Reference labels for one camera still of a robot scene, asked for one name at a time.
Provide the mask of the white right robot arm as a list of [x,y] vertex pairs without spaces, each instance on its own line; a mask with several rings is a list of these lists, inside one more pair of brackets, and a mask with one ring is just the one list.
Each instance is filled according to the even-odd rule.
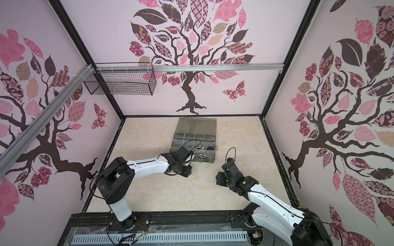
[[228,158],[216,184],[228,187],[250,204],[243,210],[250,228],[263,227],[291,246],[332,246],[332,240],[320,217],[296,209],[266,190],[256,179],[244,176],[233,158]]

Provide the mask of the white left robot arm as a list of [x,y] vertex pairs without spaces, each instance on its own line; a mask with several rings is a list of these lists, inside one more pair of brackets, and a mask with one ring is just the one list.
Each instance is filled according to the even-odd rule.
[[119,222],[134,220],[133,211],[125,198],[132,181],[148,175],[170,172],[188,177],[193,159],[194,152],[185,147],[141,161],[127,161],[118,157],[97,175],[95,185]]

